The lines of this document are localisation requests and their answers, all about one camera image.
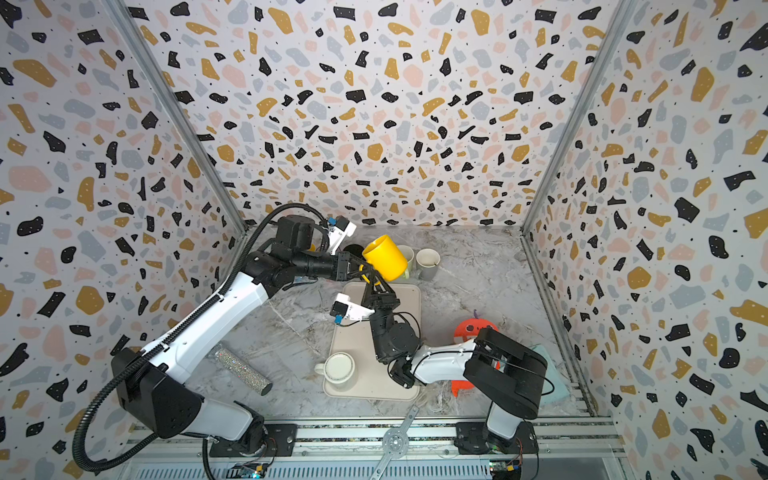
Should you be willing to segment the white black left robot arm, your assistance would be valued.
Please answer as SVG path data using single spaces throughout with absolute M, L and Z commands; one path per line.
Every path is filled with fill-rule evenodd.
M 116 387 L 120 406 L 162 439 L 214 437 L 243 455 L 255 453 L 266 441 L 263 417 L 238 403 L 207 399 L 186 382 L 242 319 L 296 279 L 351 279 L 357 268 L 339 247 L 355 230 L 344 217 L 323 225 L 300 215 L 280 218 L 275 236 L 248 247 L 234 277 L 205 304 L 140 352 L 116 355 L 114 374 L 127 375 Z

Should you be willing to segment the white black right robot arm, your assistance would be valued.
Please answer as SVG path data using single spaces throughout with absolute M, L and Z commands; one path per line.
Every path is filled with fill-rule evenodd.
M 464 380 L 491 400 L 486 431 L 508 442 L 524 421 L 538 417 L 541 398 L 554 391 L 546 378 L 547 360 L 534 350 L 484 327 L 475 337 L 453 345 L 424 344 L 411 324 L 396 320 L 400 300 L 387 284 L 367 283 L 361 306 L 370 312 L 374 353 L 398 385 Z

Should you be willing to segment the light green mug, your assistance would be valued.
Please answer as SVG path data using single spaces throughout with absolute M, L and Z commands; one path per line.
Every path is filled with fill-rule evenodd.
M 406 260 L 406 268 L 403 271 L 403 273 L 398 277 L 399 280 L 408 280 L 411 278 L 413 273 L 413 265 L 414 265 L 414 258 L 415 258 L 415 252 L 414 250 L 407 245 L 399 245 L 398 249 L 404 259 Z

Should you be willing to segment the glittery silver cylinder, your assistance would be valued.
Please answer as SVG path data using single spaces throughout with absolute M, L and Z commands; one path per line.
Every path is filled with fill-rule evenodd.
M 236 354 L 224 346 L 214 351 L 214 358 L 224 368 L 239 378 L 244 384 L 256 391 L 259 395 L 267 395 L 273 388 L 273 383 L 259 373 L 250 364 L 240 359 Z

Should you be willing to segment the teal cloth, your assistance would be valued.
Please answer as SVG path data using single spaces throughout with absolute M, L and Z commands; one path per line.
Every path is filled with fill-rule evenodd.
M 570 408 L 571 394 L 569 386 L 556 367 L 546 348 L 539 344 L 533 347 L 533 351 L 541 355 L 547 361 L 546 381 L 543 386 L 541 408 L 545 411 L 566 412 Z

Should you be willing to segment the black mug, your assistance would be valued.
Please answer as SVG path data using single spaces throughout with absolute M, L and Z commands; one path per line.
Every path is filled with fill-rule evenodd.
M 350 253 L 351 255 L 362 258 L 364 247 L 360 244 L 349 244 L 344 247 L 344 251 Z

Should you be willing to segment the aluminium corner post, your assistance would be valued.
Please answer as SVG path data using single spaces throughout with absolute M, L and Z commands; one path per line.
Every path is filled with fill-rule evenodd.
M 541 177 L 541 183 L 534 196 L 528 214 L 521 227 L 521 234 L 526 238 L 533 230 L 536 217 L 543 209 L 547 198 L 548 189 L 555 183 L 555 177 L 562 167 L 572 142 L 579 130 L 579 126 L 596 95 L 601 79 L 613 56 L 613 51 L 619 42 L 620 35 L 625 31 L 627 24 L 637 5 L 635 0 L 621 0 L 608 24 L 605 38 L 597 51 L 595 61 L 588 72 L 584 86 L 576 99 L 574 108 L 568 117 L 563 133 L 553 153 L 553 158 Z
M 103 1 L 103 4 L 106 14 L 126 41 L 132 55 L 145 73 L 146 80 L 153 88 L 164 111 L 170 118 L 171 123 L 176 128 L 180 138 L 190 149 L 192 156 L 205 174 L 210 188 L 221 203 L 222 212 L 229 218 L 228 222 L 235 228 L 239 235 L 243 235 L 247 228 L 245 222 L 241 219 L 234 201 L 224 187 L 222 180 L 219 178 L 202 142 L 197 137 L 194 129 L 180 107 L 179 102 L 176 100 L 172 88 L 167 84 L 160 66 L 152 55 L 139 28 L 133 21 L 133 17 L 130 15 L 125 2 Z

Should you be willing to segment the white mug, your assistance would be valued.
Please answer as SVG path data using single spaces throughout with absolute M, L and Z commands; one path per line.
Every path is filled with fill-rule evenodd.
M 357 379 L 356 362 L 346 352 L 331 354 L 323 363 L 316 364 L 314 371 L 337 390 L 351 388 Z

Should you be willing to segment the grey mug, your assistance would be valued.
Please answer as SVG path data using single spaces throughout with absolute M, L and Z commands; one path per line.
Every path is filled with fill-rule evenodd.
M 434 249 L 423 248 L 416 253 L 415 261 L 419 268 L 419 278 L 422 281 L 430 281 L 438 272 L 441 256 Z

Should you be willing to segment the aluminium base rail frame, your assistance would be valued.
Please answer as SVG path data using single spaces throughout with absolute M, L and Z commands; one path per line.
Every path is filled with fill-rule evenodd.
M 404 418 L 272 423 L 270 452 L 236 458 L 219 443 L 202 461 L 199 440 L 158 440 L 117 470 L 118 479 L 369 479 L 385 432 Z M 543 417 L 520 426 L 507 447 L 480 448 L 480 422 L 416 417 L 409 448 L 381 479 L 631 479 L 611 420 Z

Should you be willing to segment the beige tray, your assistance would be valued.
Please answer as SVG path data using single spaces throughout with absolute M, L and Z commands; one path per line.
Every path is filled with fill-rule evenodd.
M 401 301 L 396 312 L 409 312 L 421 326 L 422 293 L 414 284 L 393 285 L 398 299 Z M 354 302 L 362 299 L 364 286 L 361 282 L 350 282 L 342 290 Z M 355 382 L 346 390 L 338 390 L 325 380 L 324 392 L 330 397 L 356 398 L 386 401 L 413 401 L 420 393 L 420 386 L 415 384 L 406 389 L 396 384 L 387 373 L 387 366 L 376 360 L 373 339 L 368 322 L 353 325 L 348 328 L 337 327 L 334 331 L 330 347 L 330 355 L 343 352 L 351 355 L 355 361 Z

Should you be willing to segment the aluminium corner post left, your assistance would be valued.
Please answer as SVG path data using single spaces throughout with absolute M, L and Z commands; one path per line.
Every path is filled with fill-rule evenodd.
M 221 203 L 222 212 L 229 218 L 228 222 L 235 228 L 239 235 L 243 235 L 247 228 L 245 222 L 241 219 L 234 201 L 224 187 L 222 180 L 219 178 L 202 142 L 197 137 L 194 129 L 180 107 L 179 102 L 176 100 L 172 88 L 167 84 L 160 66 L 152 55 L 139 28 L 133 21 L 133 17 L 130 15 L 125 2 L 103 1 L 103 4 L 106 14 L 126 41 L 132 55 L 145 73 L 146 80 L 153 88 L 164 111 L 170 118 L 171 123 L 176 128 L 180 138 L 190 149 L 192 156 L 205 174 L 210 188 Z

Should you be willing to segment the metal perforated bracket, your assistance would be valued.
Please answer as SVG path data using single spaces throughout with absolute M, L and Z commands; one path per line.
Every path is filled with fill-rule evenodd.
M 410 408 L 402 423 L 397 427 L 388 429 L 382 438 L 383 454 L 374 467 L 370 480 L 380 480 L 393 460 L 402 458 L 409 448 L 408 430 L 419 413 L 419 407 Z

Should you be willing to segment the yellow mug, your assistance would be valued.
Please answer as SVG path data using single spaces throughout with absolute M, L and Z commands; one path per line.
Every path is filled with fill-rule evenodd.
M 363 250 L 363 258 L 386 282 L 407 277 L 408 260 L 388 235 L 382 235 L 370 242 Z

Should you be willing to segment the aluminium corner post right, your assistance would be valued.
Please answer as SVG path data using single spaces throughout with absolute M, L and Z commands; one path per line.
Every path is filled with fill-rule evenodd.
M 568 117 L 563 133 L 553 153 L 553 158 L 541 177 L 541 183 L 534 196 L 528 214 L 521 227 L 521 234 L 526 238 L 533 230 L 536 217 L 543 209 L 547 198 L 548 189 L 555 183 L 555 177 L 562 167 L 572 142 L 579 130 L 579 126 L 596 95 L 601 79 L 613 56 L 613 51 L 619 42 L 620 35 L 625 31 L 627 24 L 637 5 L 635 0 L 621 0 L 608 24 L 605 38 L 597 51 L 595 61 L 588 72 L 584 86 L 576 99 L 574 108 Z

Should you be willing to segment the red shark plush toy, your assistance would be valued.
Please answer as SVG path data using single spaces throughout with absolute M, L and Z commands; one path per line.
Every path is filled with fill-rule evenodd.
M 484 328 L 491 328 L 498 331 L 499 328 L 493 322 L 482 318 L 470 318 L 461 322 L 454 330 L 453 339 L 455 343 L 466 342 L 478 336 L 479 331 Z M 473 390 L 474 385 L 467 380 L 455 380 L 451 383 L 451 391 L 455 398 L 461 391 Z

